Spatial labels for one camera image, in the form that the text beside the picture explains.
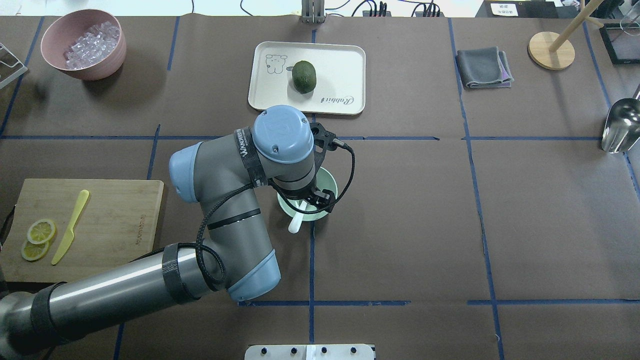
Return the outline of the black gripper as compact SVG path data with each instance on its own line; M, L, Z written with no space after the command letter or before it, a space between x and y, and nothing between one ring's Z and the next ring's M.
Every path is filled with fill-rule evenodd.
M295 168L306 171L304 176L295 180L285 180L283 177L272 178L272 187L281 196L286 205L293 210L297 209L295 202L308 203L318 211L333 210L336 202L336 192L328 189L320 189L318 185L318 171L325 161L329 151L337 149L334 141L336 134L325 129L319 122L310 123L313 136L310 155L297 162Z

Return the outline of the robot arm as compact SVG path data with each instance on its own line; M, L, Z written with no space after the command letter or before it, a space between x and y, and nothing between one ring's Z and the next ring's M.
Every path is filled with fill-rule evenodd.
M37 357L86 335L217 291L235 302L281 280L255 189L272 187L290 208L305 201L331 212L341 199L320 189L326 152L352 148L290 105L261 112L252 126L175 152L176 193L203 212L196 239L173 243L100 275L1 299L1 358Z

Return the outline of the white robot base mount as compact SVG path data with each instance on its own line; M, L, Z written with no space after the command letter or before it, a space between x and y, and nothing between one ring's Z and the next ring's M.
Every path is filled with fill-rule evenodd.
M249 346L245 360L375 360L374 345L334 344L261 344Z

